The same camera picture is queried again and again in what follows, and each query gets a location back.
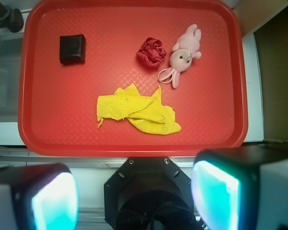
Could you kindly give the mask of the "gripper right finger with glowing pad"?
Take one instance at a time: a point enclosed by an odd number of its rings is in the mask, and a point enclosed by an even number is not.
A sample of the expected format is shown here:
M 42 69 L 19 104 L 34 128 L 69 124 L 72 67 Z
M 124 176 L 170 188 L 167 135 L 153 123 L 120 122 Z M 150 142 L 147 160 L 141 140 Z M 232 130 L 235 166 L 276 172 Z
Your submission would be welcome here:
M 210 230 L 288 230 L 288 147 L 202 150 L 191 192 Z

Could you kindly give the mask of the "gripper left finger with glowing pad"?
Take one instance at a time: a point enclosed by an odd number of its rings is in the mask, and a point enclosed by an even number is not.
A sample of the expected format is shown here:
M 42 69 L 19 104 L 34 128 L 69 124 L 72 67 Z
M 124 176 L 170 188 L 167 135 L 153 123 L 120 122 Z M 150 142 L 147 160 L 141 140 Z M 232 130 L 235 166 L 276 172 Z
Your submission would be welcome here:
M 0 167 L 0 230 L 73 230 L 75 176 L 62 163 Z

